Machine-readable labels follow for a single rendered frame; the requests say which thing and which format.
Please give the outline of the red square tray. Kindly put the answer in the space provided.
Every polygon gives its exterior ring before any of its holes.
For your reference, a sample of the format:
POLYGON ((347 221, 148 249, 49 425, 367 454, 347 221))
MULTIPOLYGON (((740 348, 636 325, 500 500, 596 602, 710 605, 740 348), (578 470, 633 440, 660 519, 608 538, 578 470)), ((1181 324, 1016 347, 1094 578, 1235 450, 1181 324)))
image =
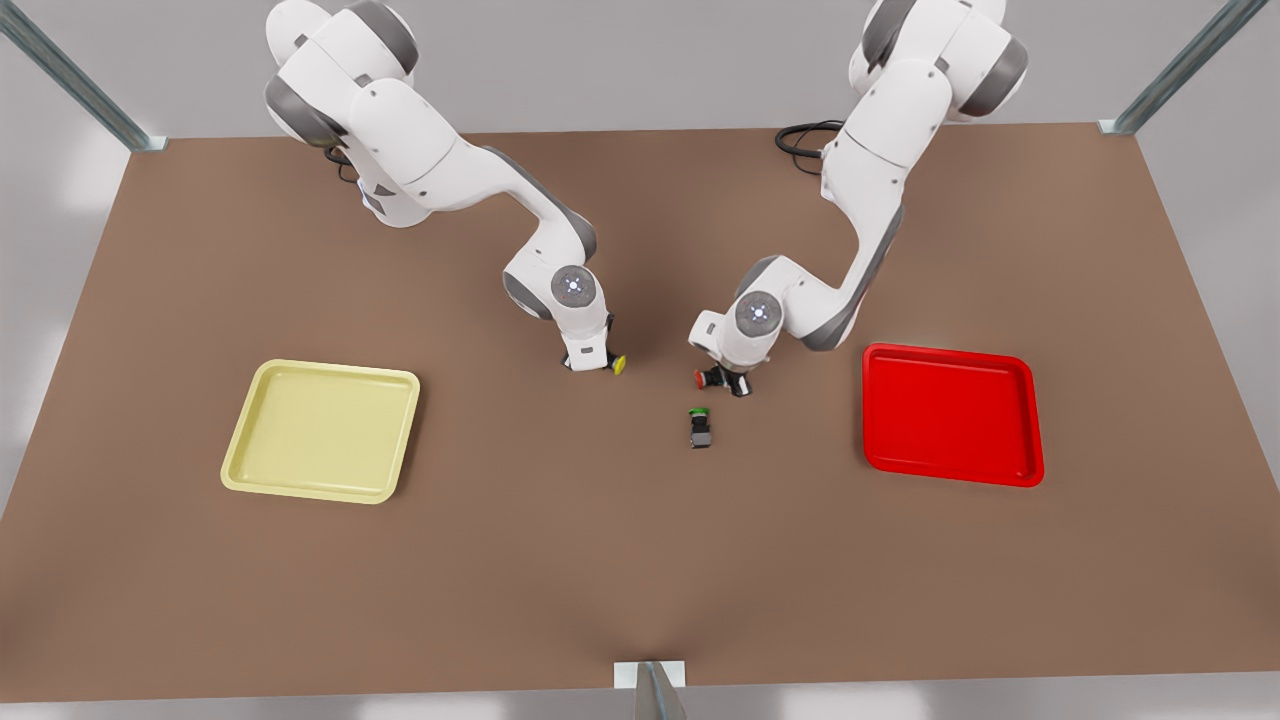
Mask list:
POLYGON ((1020 488, 1044 477, 1033 375, 1018 357, 869 345, 861 428, 882 471, 1020 488))

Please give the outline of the pale yellow square tray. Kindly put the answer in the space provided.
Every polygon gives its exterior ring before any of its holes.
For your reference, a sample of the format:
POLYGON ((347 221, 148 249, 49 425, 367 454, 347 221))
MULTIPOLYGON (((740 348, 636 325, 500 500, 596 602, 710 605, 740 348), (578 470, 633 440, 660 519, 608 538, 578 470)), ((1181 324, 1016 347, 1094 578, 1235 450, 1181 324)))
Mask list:
POLYGON ((241 492, 375 505, 401 477, 421 384, 410 372, 273 359, 221 464, 241 492))

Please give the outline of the silver frame post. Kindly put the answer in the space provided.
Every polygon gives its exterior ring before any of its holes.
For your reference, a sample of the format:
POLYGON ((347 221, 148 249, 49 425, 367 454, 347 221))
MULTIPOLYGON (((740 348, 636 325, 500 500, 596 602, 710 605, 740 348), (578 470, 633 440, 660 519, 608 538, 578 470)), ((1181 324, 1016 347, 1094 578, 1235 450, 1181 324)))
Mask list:
POLYGON ((1117 118, 1097 122, 1100 133, 1108 136, 1135 135, 1270 1, 1226 0, 1117 118))
POLYGON ((142 129, 13 0, 0 0, 0 33, 132 152, 159 152, 168 137, 142 129))
POLYGON ((686 687, 682 660, 614 662, 616 689, 634 689, 634 720, 689 720, 677 689, 686 687))

